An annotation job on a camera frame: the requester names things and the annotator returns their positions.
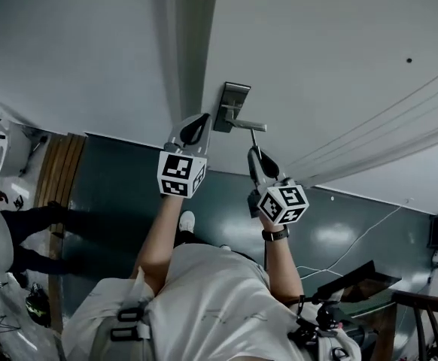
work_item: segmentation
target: white cable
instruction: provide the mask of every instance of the white cable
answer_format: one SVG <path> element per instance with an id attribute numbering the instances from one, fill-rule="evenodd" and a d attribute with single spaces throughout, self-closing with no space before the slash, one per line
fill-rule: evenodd
<path id="1" fill-rule="evenodd" d="M 328 268 L 324 268 L 322 270 L 317 269 L 317 268 L 308 268 L 306 266 L 297 266 L 296 268 L 307 268 L 309 270 L 314 270 L 312 273 L 301 277 L 301 279 L 305 280 L 307 277 L 311 277 L 312 275 L 316 275 L 318 273 L 322 273 L 322 272 L 329 272 L 329 273 L 333 273 L 335 275 L 339 275 L 340 277 L 342 277 L 340 274 L 335 273 L 333 271 L 331 271 L 331 269 L 336 266 L 343 258 L 345 258 L 345 256 L 348 255 L 348 253 L 351 251 L 351 249 L 356 245 L 356 243 L 359 242 L 359 240 L 361 240 L 362 238 L 364 238 L 366 236 L 366 234 L 368 234 L 368 232 L 370 232 L 371 230 L 373 230 L 375 227 L 377 227 L 381 222 L 383 222 L 384 220 L 386 220 L 387 218 L 389 218 L 391 215 L 393 215 L 394 213 L 396 213 L 398 210 L 400 210 L 404 205 L 406 205 L 407 203 L 409 203 L 409 199 L 406 200 L 405 203 L 403 203 L 402 205 L 398 206 L 397 208 L 395 208 L 391 213 L 389 213 L 386 217 L 382 218 L 379 222 L 375 223 L 374 225 L 372 225 L 370 228 L 368 228 L 367 231 L 365 231 L 362 235 L 360 235 L 358 238 L 356 238 L 356 240 L 351 244 L 351 246 L 349 247 L 349 249 L 347 249 L 347 251 L 340 257 L 338 258 L 337 261 L 335 261 L 334 264 L 332 264 L 330 267 Z"/>

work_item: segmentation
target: black watch strap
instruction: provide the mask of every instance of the black watch strap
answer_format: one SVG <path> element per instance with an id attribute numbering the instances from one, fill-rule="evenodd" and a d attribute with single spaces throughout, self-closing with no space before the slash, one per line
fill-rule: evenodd
<path id="1" fill-rule="evenodd" d="M 264 241 L 273 242 L 287 237 L 289 237 L 289 229 L 287 228 L 287 226 L 280 232 L 267 232 L 263 230 Z"/>

